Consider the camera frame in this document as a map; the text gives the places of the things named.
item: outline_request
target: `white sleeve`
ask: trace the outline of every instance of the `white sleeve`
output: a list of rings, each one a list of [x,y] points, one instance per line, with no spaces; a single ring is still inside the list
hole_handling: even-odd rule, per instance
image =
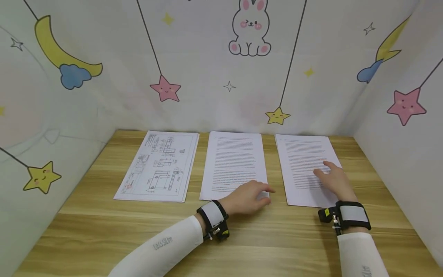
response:
[[[338,246],[343,277],[389,277],[370,234],[340,235]]]
[[[140,245],[108,277],[163,277],[202,243],[202,227],[190,216]]]

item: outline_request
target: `stack of paper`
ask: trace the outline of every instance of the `stack of paper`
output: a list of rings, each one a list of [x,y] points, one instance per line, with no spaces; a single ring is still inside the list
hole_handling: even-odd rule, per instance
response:
[[[185,202],[198,137],[148,131],[114,199]]]
[[[268,182],[261,135],[211,132],[200,199],[218,200],[251,180]]]
[[[314,175],[319,168],[329,173],[324,160],[341,164],[328,137],[275,135],[288,205],[329,208],[337,197]]]

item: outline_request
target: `reflective strip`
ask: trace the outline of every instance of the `reflective strip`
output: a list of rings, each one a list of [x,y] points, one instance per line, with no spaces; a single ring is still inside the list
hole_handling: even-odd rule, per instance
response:
[[[365,209],[357,206],[340,206],[340,212],[342,214],[342,220],[353,220],[361,222],[369,222],[366,216]]]
[[[223,220],[225,220],[223,218],[222,212],[220,212],[220,209],[217,207],[217,204],[212,201],[204,205],[202,207],[202,210],[208,217],[209,222],[211,222],[211,228],[218,226],[220,223],[223,222]]]

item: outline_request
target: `pink star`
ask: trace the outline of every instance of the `pink star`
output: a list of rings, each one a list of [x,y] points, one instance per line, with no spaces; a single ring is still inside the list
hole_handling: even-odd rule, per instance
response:
[[[179,102],[177,91],[182,87],[181,85],[170,84],[163,75],[160,76],[160,81],[157,85],[151,85],[156,92],[159,93],[160,101],[163,102],[167,99],[172,99]]]
[[[420,88],[403,94],[400,91],[394,91],[394,104],[388,109],[388,113],[396,114],[400,118],[403,126],[409,121],[411,116],[416,114],[425,114],[426,110],[418,103]]]

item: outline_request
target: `wooden table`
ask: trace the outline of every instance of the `wooden table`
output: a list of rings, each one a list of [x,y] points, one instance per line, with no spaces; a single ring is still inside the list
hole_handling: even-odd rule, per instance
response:
[[[117,131],[14,276],[107,276],[140,244],[195,213],[208,134],[201,134],[185,203],[115,201],[113,196],[145,132]],[[403,212],[351,137],[331,137],[365,205],[372,235],[391,277],[443,276]],[[338,244],[316,208],[286,204],[274,136],[263,135],[272,204],[232,217],[231,237],[205,242],[167,276],[341,276]]]

